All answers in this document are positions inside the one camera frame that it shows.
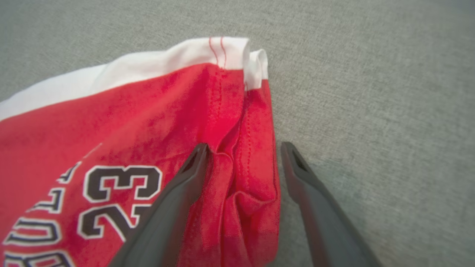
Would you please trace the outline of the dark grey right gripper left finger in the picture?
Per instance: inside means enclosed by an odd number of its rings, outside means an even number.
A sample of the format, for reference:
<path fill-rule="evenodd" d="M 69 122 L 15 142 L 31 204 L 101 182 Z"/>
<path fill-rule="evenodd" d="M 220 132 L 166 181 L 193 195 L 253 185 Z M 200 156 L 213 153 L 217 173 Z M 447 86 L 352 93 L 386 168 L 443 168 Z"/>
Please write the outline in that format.
<path fill-rule="evenodd" d="M 198 144 L 108 267 L 176 267 L 189 209 L 202 192 L 209 148 Z"/>

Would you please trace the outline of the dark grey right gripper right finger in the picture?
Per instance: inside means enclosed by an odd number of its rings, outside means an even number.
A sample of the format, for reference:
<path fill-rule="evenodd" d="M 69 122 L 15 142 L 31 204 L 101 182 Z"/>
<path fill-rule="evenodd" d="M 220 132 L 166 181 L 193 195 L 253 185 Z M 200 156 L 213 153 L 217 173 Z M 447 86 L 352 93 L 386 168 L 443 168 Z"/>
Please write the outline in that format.
<path fill-rule="evenodd" d="M 297 147 L 282 142 L 287 190 L 299 206 L 313 267 L 382 267 Z"/>

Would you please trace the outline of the red white-striped basketball shorts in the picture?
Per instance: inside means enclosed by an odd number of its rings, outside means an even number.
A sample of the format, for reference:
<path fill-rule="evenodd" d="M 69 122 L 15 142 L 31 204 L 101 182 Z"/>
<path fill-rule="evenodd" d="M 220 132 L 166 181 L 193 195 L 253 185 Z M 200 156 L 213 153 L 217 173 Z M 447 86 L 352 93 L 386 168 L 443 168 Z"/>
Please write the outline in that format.
<path fill-rule="evenodd" d="M 0 102 L 0 266 L 106 267 L 192 151 L 177 267 L 266 267 L 281 189 L 268 56 L 247 38 L 164 51 L 36 83 Z"/>

